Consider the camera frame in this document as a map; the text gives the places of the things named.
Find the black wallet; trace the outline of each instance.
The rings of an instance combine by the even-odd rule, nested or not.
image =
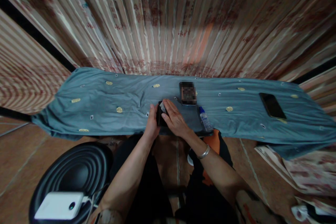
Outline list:
[[[159,101],[159,105],[158,105],[158,108],[157,108],[157,112],[156,112],[156,122],[157,122],[157,125],[159,127],[168,127],[167,123],[165,122],[165,120],[162,118],[162,113],[165,113],[168,115],[168,112],[167,111],[163,111],[162,108],[161,108],[161,103],[162,101]]]

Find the plastic bottle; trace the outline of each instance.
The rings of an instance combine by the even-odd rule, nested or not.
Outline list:
[[[206,132],[211,132],[213,131],[213,127],[212,125],[210,124],[210,121],[209,121],[209,118],[208,116],[206,115],[206,112],[204,111],[204,109],[202,107],[199,108],[199,114],[201,116],[201,120],[202,120],[202,123],[204,125],[204,128],[205,128],[205,131]]]

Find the floor tile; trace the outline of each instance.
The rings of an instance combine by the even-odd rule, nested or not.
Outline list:
[[[47,136],[36,153],[17,175],[15,181],[0,197],[0,223],[28,223],[28,209],[33,192],[45,171],[64,152],[83,142],[96,141],[83,137],[79,141]]]
[[[23,124],[25,121],[12,119],[9,117],[0,117],[0,123],[10,123],[10,124]]]
[[[178,197],[169,198],[171,209],[173,210],[173,215],[175,216],[175,212],[179,209],[179,199]]]
[[[5,134],[6,132],[8,132],[10,130],[14,130],[15,128],[18,128],[18,127],[22,126],[23,124],[0,123],[0,135]]]
[[[291,212],[296,205],[294,195],[300,193],[289,185],[268,163],[254,150],[256,142],[242,139],[246,152],[258,177],[261,188],[270,208],[291,223],[300,223]]]
[[[177,188],[177,138],[175,136],[158,136],[153,154],[155,156],[162,184],[165,189]]]
[[[251,170],[239,138],[223,138],[231,155],[233,168],[246,181],[251,189],[262,199],[263,196]]]
[[[188,186],[190,175],[192,174],[194,167],[187,161],[188,152],[190,146],[182,138],[178,141],[178,155],[179,155],[179,168],[180,168],[180,186]]]
[[[46,137],[31,124],[0,137],[0,194]]]

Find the white cable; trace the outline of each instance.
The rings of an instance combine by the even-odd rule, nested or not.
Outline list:
[[[98,207],[97,205],[94,204],[96,194],[97,194],[98,192],[100,192],[101,190],[103,190],[107,185],[108,185],[108,184],[105,184],[105,185],[104,185],[102,188],[100,188],[98,191],[95,191],[94,194],[92,195],[92,199],[90,199],[90,198],[88,197],[87,200],[91,202],[91,207],[90,207],[89,214],[88,214],[88,216],[87,216],[86,221],[84,222],[84,224],[88,224],[90,215],[92,214],[93,207],[96,207],[96,208]]]

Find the bracelet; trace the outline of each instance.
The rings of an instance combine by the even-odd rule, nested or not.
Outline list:
[[[207,146],[207,147],[206,147],[205,152],[204,152],[201,156],[198,156],[198,157],[197,157],[198,159],[203,159],[203,158],[205,158],[205,157],[209,154],[210,146],[209,146],[208,144],[207,144],[206,146]]]

